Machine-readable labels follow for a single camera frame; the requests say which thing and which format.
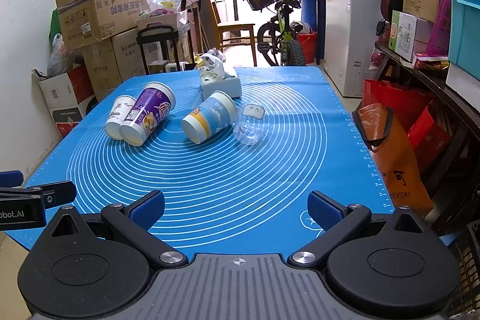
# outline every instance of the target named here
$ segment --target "paper cup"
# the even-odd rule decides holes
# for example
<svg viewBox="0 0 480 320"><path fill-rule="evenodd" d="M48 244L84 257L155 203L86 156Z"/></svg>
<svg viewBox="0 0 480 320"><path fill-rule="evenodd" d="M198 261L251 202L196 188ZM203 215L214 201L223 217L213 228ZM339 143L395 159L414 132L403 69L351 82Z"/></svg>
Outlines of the paper cup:
<svg viewBox="0 0 480 320"><path fill-rule="evenodd" d="M175 95L159 82L148 83L120 126L120 136L140 147L175 107Z"/></svg>
<svg viewBox="0 0 480 320"><path fill-rule="evenodd" d="M182 120L181 126L191 141L200 144L232 124L237 115L233 100L223 91L214 91Z"/></svg>
<svg viewBox="0 0 480 320"><path fill-rule="evenodd" d="M120 136L120 126L134 104L135 98L130 97L130 95L121 95L113 103L109 118L105 124L105 132L112 139L123 140L122 136Z"/></svg>

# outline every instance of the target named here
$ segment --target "pink basket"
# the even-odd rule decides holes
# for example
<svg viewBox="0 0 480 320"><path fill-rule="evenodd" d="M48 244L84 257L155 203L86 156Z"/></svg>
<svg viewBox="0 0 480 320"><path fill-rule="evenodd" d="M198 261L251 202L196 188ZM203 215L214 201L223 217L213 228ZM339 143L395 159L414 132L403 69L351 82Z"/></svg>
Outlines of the pink basket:
<svg viewBox="0 0 480 320"><path fill-rule="evenodd" d="M429 56L448 56L450 26L452 23L452 0L440 0L435 25L427 45Z"/></svg>

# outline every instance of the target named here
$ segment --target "stacked cardboard boxes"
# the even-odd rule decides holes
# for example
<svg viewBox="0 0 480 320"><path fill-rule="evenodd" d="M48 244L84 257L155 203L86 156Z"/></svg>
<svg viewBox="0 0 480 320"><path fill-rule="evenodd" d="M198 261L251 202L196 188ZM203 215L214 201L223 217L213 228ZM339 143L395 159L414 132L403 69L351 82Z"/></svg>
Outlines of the stacked cardboard boxes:
<svg viewBox="0 0 480 320"><path fill-rule="evenodd" d="M100 102L130 77L145 75L136 43L138 15L146 0L56 0L65 47L81 48ZM156 44L146 45L147 64L158 60Z"/></svg>

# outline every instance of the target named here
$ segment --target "blue silicone mat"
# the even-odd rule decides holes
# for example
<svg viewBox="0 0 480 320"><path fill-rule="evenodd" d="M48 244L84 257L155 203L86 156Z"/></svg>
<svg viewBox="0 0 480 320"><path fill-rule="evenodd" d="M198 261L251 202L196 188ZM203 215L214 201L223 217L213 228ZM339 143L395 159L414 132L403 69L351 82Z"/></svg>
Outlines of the blue silicone mat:
<svg viewBox="0 0 480 320"><path fill-rule="evenodd" d="M360 134L316 67L237 68L243 95L237 105L265 107L268 133L239 143L231 127L201 145L180 122L202 102L198 71L135 77L101 102L51 153L28 186L71 180L74 205L99 212L130 204L154 189L165 195L164 216L150 232L195 252L281 253L285 258L322 230L309 217L307 196L319 190L341 204L362 203L376 213L393 207ZM142 147L110 139L104 124L114 99L138 97L156 80L177 104ZM55 210L48 210L51 216ZM41 229L8 234L31 248Z"/></svg>

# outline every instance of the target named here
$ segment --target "blue and yellow paper cup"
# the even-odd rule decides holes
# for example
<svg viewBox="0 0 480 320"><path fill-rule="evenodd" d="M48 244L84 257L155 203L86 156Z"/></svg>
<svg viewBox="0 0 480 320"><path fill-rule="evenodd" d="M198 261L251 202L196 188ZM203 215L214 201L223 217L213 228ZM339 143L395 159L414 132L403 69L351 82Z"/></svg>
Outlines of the blue and yellow paper cup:
<svg viewBox="0 0 480 320"><path fill-rule="evenodd" d="M223 91L214 91L182 120L181 126L191 141L200 144L232 124L237 115L233 100Z"/></svg>

